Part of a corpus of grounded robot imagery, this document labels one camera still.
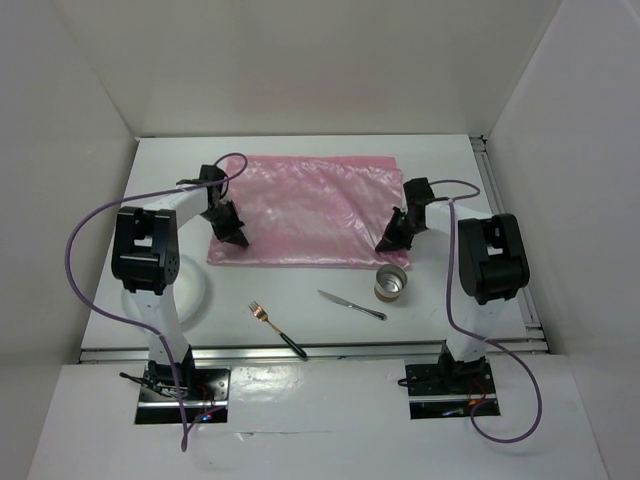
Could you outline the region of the metal cup with gold band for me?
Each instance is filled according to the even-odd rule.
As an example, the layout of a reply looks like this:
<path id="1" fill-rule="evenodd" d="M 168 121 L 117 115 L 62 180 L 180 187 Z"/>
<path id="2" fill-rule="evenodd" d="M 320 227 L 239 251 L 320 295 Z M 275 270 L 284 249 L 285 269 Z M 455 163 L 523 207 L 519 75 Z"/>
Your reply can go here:
<path id="1" fill-rule="evenodd" d="M 394 302 L 399 299 L 407 284 L 408 277 L 403 268 L 386 264 L 376 271 L 374 293 L 383 302 Z"/>

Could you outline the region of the pink satin placemat cloth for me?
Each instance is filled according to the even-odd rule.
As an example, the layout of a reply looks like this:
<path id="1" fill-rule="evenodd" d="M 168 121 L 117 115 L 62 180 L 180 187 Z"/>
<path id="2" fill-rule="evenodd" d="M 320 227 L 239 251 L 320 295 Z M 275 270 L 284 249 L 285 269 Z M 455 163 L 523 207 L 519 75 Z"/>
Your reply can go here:
<path id="1" fill-rule="evenodd" d="M 376 245 L 403 201 L 403 173 L 390 156 L 232 157 L 234 202 L 246 248 L 210 241 L 216 266 L 377 269 L 410 265 L 406 252 Z"/>

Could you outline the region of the white ceramic bowl plate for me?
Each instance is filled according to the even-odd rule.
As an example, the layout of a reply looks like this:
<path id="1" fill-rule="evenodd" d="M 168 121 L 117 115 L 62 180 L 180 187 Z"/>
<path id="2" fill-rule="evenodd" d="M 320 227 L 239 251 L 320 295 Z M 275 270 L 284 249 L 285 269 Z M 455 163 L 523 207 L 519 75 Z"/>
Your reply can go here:
<path id="1" fill-rule="evenodd" d="M 187 330 L 195 321 L 207 290 L 204 271 L 192 257 L 180 257 L 179 273 L 173 288 L 178 320 L 182 329 Z"/>

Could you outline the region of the silver table knife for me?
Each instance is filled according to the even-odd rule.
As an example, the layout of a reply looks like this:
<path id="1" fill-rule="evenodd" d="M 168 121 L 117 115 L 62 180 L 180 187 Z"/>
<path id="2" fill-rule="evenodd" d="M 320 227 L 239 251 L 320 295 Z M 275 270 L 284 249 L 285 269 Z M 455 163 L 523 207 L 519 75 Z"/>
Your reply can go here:
<path id="1" fill-rule="evenodd" d="M 345 300 L 341 297 L 338 297 L 336 295 L 330 294 L 328 292 L 325 292 L 323 290 L 318 290 L 318 293 L 320 296 L 322 296 L 323 298 L 325 298 L 326 300 L 336 304 L 336 305 L 340 305 L 343 306 L 345 308 L 349 308 L 358 312 L 361 312 L 363 314 L 369 315 L 373 318 L 376 318 L 380 321 L 386 321 L 387 320 L 387 315 L 384 314 L 383 312 L 380 311 L 376 311 L 376 310 L 372 310 L 372 309 L 368 309 L 366 307 L 357 305 L 353 302 L 350 302 L 348 300 Z"/>

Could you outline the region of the gold fork black handle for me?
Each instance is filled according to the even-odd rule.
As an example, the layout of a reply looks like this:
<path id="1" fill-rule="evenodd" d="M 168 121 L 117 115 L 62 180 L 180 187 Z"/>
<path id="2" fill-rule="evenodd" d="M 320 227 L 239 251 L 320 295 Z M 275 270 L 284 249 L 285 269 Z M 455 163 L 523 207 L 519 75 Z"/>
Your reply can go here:
<path id="1" fill-rule="evenodd" d="M 262 323 L 267 324 L 272 330 L 274 330 L 279 337 L 287 344 L 290 350 L 301 360 L 307 361 L 308 355 L 306 351 L 300 347 L 294 340 L 292 340 L 288 335 L 286 335 L 281 329 L 279 329 L 275 324 L 273 324 L 269 318 L 269 315 L 264 310 L 262 306 L 260 306 L 257 302 L 253 301 L 249 304 L 249 309 L 252 315 Z"/>

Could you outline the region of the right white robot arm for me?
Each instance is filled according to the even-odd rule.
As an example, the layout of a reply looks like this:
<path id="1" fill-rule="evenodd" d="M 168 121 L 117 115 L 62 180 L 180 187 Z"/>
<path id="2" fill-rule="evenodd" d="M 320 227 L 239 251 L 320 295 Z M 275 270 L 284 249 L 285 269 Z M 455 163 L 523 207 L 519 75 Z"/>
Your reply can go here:
<path id="1" fill-rule="evenodd" d="M 458 207 L 438 197 L 425 177 L 403 185 L 405 206 L 395 207 L 375 250 L 408 251 L 416 235 L 434 230 L 449 237 L 445 309 L 452 329 L 430 374 L 407 374 L 411 393 L 450 394 L 482 390 L 486 352 L 507 301 L 530 279 L 517 219 Z"/>

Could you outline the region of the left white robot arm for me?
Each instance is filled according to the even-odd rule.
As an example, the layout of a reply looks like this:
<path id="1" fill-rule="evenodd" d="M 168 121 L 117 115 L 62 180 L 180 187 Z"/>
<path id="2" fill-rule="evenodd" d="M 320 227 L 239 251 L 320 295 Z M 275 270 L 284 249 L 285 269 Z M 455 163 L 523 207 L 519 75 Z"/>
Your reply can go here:
<path id="1" fill-rule="evenodd" d="M 176 193 L 144 207 L 120 208 L 111 259 L 141 317 L 149 342 L 147 376 L 176 399 L 196 390 L 193 353 L 180 325 L 173 284 L 180 266 L 179 229 L 195 217 L 206 220 L 216 239 L 249 247 L 237 209 L 225 198 L 227 174 L 204 165 L 196 179 L 182 180 Z"/>

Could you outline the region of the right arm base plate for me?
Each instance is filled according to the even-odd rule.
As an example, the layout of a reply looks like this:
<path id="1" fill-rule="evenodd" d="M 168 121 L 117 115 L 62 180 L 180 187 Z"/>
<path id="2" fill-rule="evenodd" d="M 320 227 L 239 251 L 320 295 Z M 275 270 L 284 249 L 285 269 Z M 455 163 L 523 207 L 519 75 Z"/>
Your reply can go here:
<path id="1" fill-rule="evenodd" d="M 409 364 L 397 384 L 406 389 L 410 417 L 448 419 L 475 415 L 500 416 L 496 387 L 485 359 L 458 368 L 440 359 L 437 364 Z"/>

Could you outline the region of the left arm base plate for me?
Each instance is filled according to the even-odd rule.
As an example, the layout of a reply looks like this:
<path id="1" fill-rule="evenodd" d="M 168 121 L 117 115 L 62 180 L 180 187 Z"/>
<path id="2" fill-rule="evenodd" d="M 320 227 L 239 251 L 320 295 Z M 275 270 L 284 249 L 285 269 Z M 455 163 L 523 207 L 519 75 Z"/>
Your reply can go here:
<path id="1" fill-rule="evenodd" d="M 228 368 L 204 368 L 196 371 L 194 386 L 180 387 L 188 424 L 227 422 L 230 377 Z M 152 385 L 147 374 L 135 382 L 139 385 L 134 418 L 136 425 L 181 423 L 174 386 Z"/>

